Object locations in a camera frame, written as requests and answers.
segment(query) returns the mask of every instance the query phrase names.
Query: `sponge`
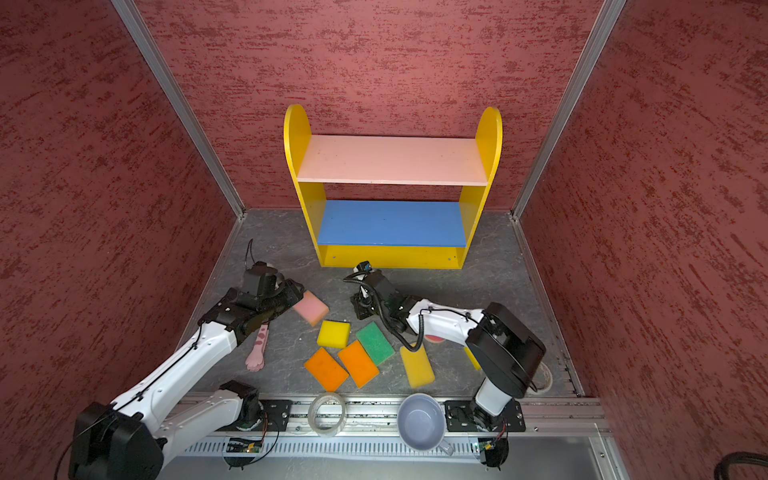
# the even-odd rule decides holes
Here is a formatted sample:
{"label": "sponge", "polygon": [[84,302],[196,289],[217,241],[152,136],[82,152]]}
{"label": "sponge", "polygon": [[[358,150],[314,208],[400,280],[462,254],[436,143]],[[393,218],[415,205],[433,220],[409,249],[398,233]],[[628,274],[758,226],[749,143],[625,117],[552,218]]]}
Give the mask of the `sponge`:
{"label": "sponge", "polygon": [[406,367],[408,383],[411,384],[412,389],[417,389],[420,386],[428,385],[435,381],[435,373],[432,371],[432,365],[429,364],[427,351],[424,350],[423,344],[415,352],[410,352],[407,348],[401,346],[400,356],[402,357],[402,364]]}
{"label": "sponge", "polygon": [[314,296],[312,292],[307,290],[304,292],[304,298],[302,298],[293,309],[304,319],[310,323],[311,326],[317,325],[317,323],[323,319],[325,315],[328,315],[328,306],[321,302],[319,298]]}
{"label": "sponge", "polygon": [[317,336],[317,344],[328,346],[332,349],[342,349],[349,341],[349,330],[352,325],[347,322],[335,322],[323,320],[320,326],[320,334]]}
{"label": "sponge", "polygon": [[366,349],[366,353],[371,357],[373,364],[379,366],[390,356],[395,355],[395,350],[389,345],[384,334],[375,322],[364,326],[358,333],[357,339]]}
{"label": "sponge", "polygon": [[468,346],[464,347],[464,351],[467,352],[469,361],[472,362],[472,366],[475,367],[475,370],[480,370],[480,364],[478,363],[478,360],[475,358],[475,356],[472,355],[472,351],[469,349]]}
{"label": "sponge", "polygon": [[339,352],[339,358],[359,389],[379,374],[379,369],[357,340]]}
{"label": "sponge", "polygon": [[326,392],[335,392],[349,377],[349,373],[325,349],[317,350],[306,361],[304,368],[310,371]]}

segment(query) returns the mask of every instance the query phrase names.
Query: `clear tape roll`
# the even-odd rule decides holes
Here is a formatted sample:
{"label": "clear tape roll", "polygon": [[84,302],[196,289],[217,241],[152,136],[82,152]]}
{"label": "clear tape roll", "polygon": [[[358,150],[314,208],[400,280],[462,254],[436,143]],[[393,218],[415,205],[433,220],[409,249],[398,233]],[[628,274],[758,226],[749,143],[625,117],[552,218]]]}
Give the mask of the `clear tape roll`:
{"label": "clear tape roll", "polygon": [[[317,425],[317,411],[320,410],[321,406],[325,405],[330,400],[338,402],[339,405],[341,405],[341,417],[335,425],[330,427],[321,427]],[[310,403],[310,410],[306,415],[306,421],[310,424],[312,431],[317,435],[326,438],[335,436],[337,433],[341,432],[341,429],[344,428],[344,424],[346,423],[346,403],[344,402],[344,399],[341,398],[341,396],[337,393],[321,393],[312,401],[312,403]]]}

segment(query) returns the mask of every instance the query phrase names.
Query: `orange sponge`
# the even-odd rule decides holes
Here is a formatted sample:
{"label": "orange sponge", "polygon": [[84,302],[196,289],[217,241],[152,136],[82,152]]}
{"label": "orange sponge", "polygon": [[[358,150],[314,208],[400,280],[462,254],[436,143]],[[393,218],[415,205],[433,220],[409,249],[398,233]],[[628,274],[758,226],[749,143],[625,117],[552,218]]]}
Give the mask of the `orange sponge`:
{"label": "orange sponge", "polygon": [[312,292],[307,290],[304,292],[304,298],[302,298],[293,309],[304,319],[310,323],[311,326],[317,325],[317,323],[323,319],[325,315],[328,315],[328,306],[321,302],[319,298],[314,296]]}
{"label": "orange sponge", "polygon": [[326,392],[335,392],[349,377],[349,373],[325,349],[317,350],[306,361],[304,368],[310,371]]}
{"label": "orange sponge", "polygon": [[359,389],[379,374],[379,369],[376,368],[359,340],[355,340],[339,352],[339,358],[349,370],[352,380],[355,381],[355,385]]}

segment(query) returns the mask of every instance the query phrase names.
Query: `toy shelf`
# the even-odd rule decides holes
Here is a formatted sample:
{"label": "toy shelf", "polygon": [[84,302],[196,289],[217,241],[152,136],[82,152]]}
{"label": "toy shelf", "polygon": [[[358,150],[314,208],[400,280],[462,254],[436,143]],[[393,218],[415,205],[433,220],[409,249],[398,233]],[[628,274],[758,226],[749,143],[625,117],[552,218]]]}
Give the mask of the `toy shelf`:
{"label": "toy shelf", "polygon": [[[459,269],[502,152],[502,117],[486,108],[475,138],[312,135],[288,107],[286,160],[322,266]],[[458,202],[327,200],[324,184],[461,185]]]}

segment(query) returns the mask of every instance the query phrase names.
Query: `red wall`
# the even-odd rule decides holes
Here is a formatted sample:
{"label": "red wall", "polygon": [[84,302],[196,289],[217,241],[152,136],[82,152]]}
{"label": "red wall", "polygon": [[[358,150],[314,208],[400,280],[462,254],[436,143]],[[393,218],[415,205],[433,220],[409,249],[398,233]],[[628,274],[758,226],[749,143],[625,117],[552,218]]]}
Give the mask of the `red wall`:
{"label": "red wall", "polygon": [[[317,134],[474,137],[500,108],[487,208],[509,209],[602,0],[137,0],[248,207],[298,207],[289,104]],[[332,198],[457,200],[460,187],[339,185]]]}
{"label": "red wall", "polygon": [[766,23],[629,1],[523,216],[633,480],[768,453]]}
{"label": "red wall", "polygon": [[0,31],[0,478],[50,478],[173,351],[233,214],[109,2],[3,2]]}

